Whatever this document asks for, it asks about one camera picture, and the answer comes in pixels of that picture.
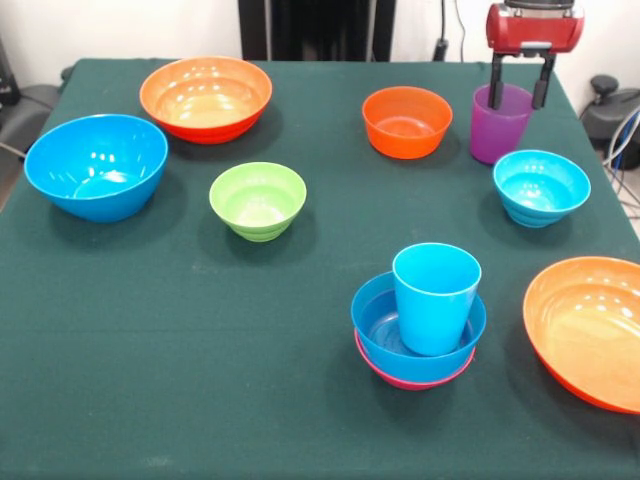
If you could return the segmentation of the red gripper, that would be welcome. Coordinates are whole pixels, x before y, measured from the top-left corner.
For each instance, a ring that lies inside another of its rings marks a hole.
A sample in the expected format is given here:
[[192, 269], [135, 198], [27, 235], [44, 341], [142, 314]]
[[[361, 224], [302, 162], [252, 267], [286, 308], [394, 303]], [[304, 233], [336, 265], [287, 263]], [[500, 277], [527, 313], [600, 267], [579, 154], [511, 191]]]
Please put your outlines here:
[[501, 106], [504, 54], [539, 52], [544, 59], [532, 94], [532, 108], [545, 106], [556, 62], [554, 53], [571, 52], [584, 29], [584, 9], [576, 2], [500, 2], [490, 6], [486, 20], [488, 46], [494, 51], [488, 107]]

